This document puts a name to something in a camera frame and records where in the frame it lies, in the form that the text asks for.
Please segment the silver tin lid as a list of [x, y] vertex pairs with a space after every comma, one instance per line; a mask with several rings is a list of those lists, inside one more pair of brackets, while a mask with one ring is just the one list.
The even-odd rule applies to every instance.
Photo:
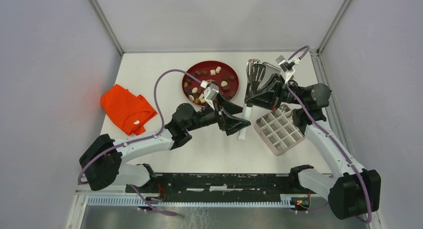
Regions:
[[273, 74], [280, 74], [280, 67], [279, 66], [275, 66], [271, 63], [268, 62], [263, 62], [262, 63], [265, 67], [266, 67], [266, 72], [265, 72], [265, 76], [262, 80], [262, 84], [265, 84], [268, 79], [270, 79], [272, 77]]

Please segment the metal tongs white handle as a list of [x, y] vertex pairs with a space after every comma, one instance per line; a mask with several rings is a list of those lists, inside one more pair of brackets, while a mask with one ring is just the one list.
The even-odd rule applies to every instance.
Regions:
[[[249, 59], [246, 67], [247, 86], [245, 93], [245, 100], [252, 95], [262, 82], [266, 72], [264, 66], [259, 59]], [[242, 119], [249, 121], [252, 112], [252, 105], [244, 103], [242, 111]]]

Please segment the pink compartment box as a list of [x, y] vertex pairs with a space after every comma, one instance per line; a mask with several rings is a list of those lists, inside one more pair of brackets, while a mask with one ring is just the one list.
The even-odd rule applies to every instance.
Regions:
[[257, 119], [254, 129], [275, 156], [281, 156], [305, 139], [293, 124], [293, 112], [286, 104]]

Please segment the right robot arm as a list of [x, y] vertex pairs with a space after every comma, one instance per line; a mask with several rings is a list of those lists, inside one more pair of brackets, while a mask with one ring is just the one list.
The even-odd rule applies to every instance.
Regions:
[[381, 176], [376, 170], [367, 170], [344, 147], [331, 129], [323, 108], [329, 106], [331, 89], [317, 83], [306, 87], [296, 81], [285, 81], [273, 74], [264, 86], [250, 91], [245, 99], [263, 109], [275, 110], [282, 103], [298, 104], [292, 111], [293, 124], [318, 150], [332, 177], [319, 173], [310, 165], [291, 169], [288, 187], [294, 193], [305, 189], [324, 198], [340, 220], [367, 215], [363, 222], [372, 221], [372, 213], [379, 209]]

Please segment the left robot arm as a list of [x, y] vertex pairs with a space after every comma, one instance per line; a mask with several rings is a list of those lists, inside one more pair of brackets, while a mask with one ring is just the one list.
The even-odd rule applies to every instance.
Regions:
[[213, 104], [213, 107], [205, 106], [199, 111], [189, 103], [180, 104], [163, 129], [126, 141], [112, 139], [108, 134], [98, 136], [79, 159], [82, 168], [79, 178], [86, 178], [85, 183], [92, 191], [103, 190], [110, 185], [132, 184], [145, 193], [152, 192], [157, 180], [151, 166], [130, 165], [129, 161], [180, 148], [192, 139], [191, 131], [212, 124], [217, 124], [228, 136], [251, 125], [250, 121], [236, 116], [243, 108], [221, 95]]

